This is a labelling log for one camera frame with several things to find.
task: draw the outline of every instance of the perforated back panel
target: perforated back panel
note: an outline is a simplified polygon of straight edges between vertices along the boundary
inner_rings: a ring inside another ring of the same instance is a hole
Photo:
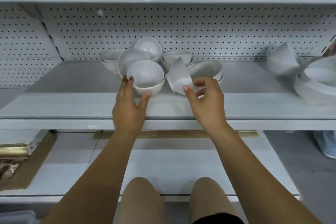
[[[43,4],[44,23],[65,59],[95,60],[107,48],[132,48],[152,36],[164,51],[197,59],[263,59],[288,41],[299,56],[321,56],[331,44],[330,5]]]
[[[61,61],[38,19],[0,4],[0,87],[28,87]]]

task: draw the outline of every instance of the person's left arm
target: person's left arm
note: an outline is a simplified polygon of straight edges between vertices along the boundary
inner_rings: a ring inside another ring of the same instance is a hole
[[[150,95],[151,92],[145,93],[137,106],[133,98],[133,79],[123,78],[113,108],[115,133],[41,224],[113,222],[128,159],[144,124]]]

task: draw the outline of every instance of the leg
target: leg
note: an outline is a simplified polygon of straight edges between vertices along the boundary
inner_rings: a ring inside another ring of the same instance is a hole
[[[134,178],[125,188],[118,224],[166,224],[163,201],[147,179]]]
[[[209,177],[202,177],[196,181],[191,192],[191,223],[217,213],[229,213],[238,217],[236,209],[220,185]]]

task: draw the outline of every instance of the hand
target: hand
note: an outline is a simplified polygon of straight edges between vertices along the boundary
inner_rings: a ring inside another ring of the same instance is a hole
[[[211,77],[202,77],[194,80],[198,87],[206,86],[196,93],[188,85],[183,89],[189,100],[192,112],[208,134],[214,133],[227,125],[224,112],[224,95],[218,81]]]
[[[147,91],[140,99],[139,106],[135,104],[133,97],[133,77],[127,80],[126,75],[121,81],[115,106],[112,111],[113,123],[117,132],[139,133],[142,129],[146,109],[152,92]]]

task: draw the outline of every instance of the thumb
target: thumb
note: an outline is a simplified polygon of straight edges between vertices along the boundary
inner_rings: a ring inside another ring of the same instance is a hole
[[[199,101],[198,97],[190,86],[184,85],[183,90],[189,100],[191,107]]]
[[[142,95],[138,108],[142,111],[142,112],[146,112],[147,109],[147,104],[149,101],[149,98],[151,97],[152,91],[149,90],[147,91],[145,94]]]

